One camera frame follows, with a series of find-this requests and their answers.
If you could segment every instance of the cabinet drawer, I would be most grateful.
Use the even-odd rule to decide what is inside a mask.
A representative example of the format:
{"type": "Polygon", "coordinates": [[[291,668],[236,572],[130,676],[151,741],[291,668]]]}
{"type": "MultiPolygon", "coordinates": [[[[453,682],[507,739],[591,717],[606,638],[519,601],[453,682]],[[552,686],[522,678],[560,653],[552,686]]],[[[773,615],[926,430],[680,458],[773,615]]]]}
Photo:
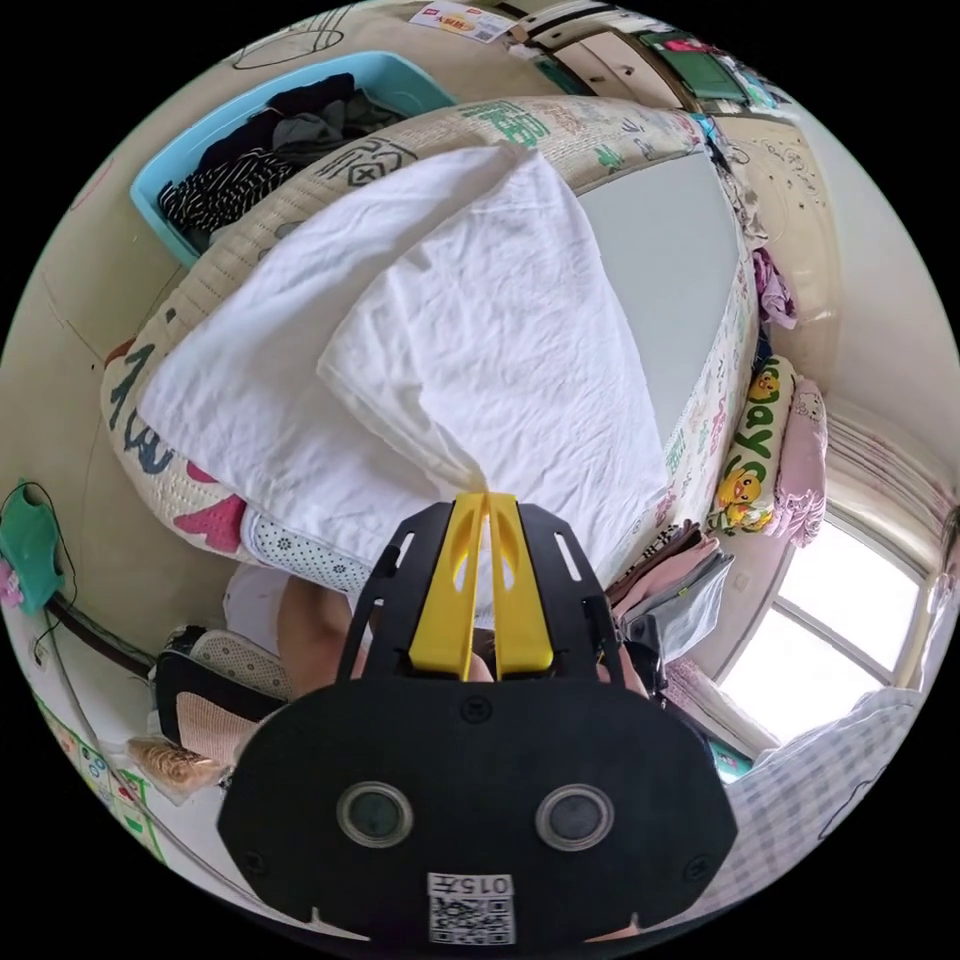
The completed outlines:
{"type": "Polygon", "coordinates": [[[582,43],[572,43],[554,56],[578,76],[598,97],[633,100],[633,93],[620,77],[582,43]]]}
{"type": "Polygon", "coordinates": [[[604,66],[604,74],[615,77],[629,91],[629,99],[647,107],[676,110],[683,103],[666,80],[622,36],[597,33],[578,44],[604,66]]]}

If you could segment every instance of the paper notice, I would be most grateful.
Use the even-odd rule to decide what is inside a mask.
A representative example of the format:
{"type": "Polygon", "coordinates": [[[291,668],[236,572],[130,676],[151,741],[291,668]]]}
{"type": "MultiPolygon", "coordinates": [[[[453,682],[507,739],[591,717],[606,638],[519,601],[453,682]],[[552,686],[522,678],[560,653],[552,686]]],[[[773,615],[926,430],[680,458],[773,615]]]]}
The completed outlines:
{"type": "Polygon", "coordinates": [[[487,13],[477,7],[468,7],[464,3],[440,0],[438,3],[427,4],[410,18],[410,23],[422,27],[437,27],[448,33],[479,40],[481,43],[491,43],[497,37],[503,36],[515,21],[495,13],[487,13]]]}

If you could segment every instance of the pink pillow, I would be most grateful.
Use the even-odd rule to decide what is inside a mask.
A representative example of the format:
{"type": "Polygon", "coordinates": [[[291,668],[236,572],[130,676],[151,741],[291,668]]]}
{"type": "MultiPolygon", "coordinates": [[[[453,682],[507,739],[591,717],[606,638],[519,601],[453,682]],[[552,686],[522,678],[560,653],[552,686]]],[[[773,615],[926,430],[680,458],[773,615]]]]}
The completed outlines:
{"type": "Polygon", "coordinates": [[[780,452],[773,521],[764,533],[806,546],[827,509],[827,411],[820,388],[801,378],[787,417],[780,452]]]}

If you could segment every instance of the curtain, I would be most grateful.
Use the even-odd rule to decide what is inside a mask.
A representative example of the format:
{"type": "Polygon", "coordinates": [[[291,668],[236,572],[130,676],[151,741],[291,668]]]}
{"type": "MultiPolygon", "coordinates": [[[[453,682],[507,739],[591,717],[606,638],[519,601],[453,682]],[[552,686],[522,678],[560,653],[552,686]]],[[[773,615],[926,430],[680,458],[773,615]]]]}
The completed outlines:
{"type": "Polygon", "coordinates": [[[829,499],[925,569],[935,568],[955,501],[945,468],[831,409],[829,401],[827,426],[829,499]]]}
{"type": "Polygon", "coordinates": [[[666,674],[667,699],[731,747],[756,759],[763,750],[780,746],[772,733],[738,707],[689,657],[672,660],[666,665],[666,674]]]}

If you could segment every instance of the printed mattress cover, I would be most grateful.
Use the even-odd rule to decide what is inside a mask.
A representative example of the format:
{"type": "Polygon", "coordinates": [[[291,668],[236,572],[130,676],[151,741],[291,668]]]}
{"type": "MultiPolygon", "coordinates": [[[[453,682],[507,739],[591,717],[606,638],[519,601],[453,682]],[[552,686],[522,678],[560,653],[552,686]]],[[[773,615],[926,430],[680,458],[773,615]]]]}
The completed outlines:
{"type": "MultiPolygon", "coordinates": [[[[117,350],[106,365],[100,402],[111,446],[166,527],[200,549],[260,562],[241,539],[244,502],[171,449],[138,416],[143,387],[173,347],[241,286],[279,240],[348,191],[419,159],[504,139],[539,149],[578,193],[621,170],[706,149],[700,127],[680,112],[596,97],[518,97],[404,121],[384,136],[343,147],[287,181],[201,257],[132,344],[117,350]]],[[[674,517],[702,519],[709,510],[749,383],[757,333],[746,239],[741,254],[713,349],[664,450],[668,493],[655,510],[636,518],[610,569],[597,571],[604,581],[612,581],[674,517]]]]}

